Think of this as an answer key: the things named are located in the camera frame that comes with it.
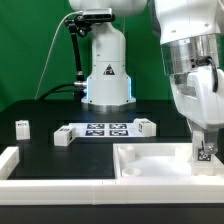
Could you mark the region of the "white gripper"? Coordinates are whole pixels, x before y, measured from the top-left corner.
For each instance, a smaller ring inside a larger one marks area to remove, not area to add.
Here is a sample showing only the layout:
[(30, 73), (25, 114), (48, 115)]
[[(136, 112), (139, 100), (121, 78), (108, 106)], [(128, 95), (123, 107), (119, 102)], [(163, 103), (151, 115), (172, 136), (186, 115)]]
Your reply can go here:
[(199, 67), (187, 75), (172, 75), (171, 89), (180, 114), (203, 129), (203, 148), (208, 155), (218, 152), (217, 131), (224, 127), (224, 72), (217, 70), (218, 90), (213, 91), (213, 74), (210, 66)]

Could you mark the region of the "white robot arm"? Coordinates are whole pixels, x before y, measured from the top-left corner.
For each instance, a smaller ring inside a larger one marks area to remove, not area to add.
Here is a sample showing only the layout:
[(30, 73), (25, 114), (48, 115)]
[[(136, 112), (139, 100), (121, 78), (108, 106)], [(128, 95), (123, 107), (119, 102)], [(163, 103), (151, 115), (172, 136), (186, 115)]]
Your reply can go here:
[(69, 0), (77, 31), (92, 35), (92, 72), (82, 102), (94, 109), (133, 100), (125, 68), (168, 75), (193, 147), (218, 151), (224, 127), (222, 0)]

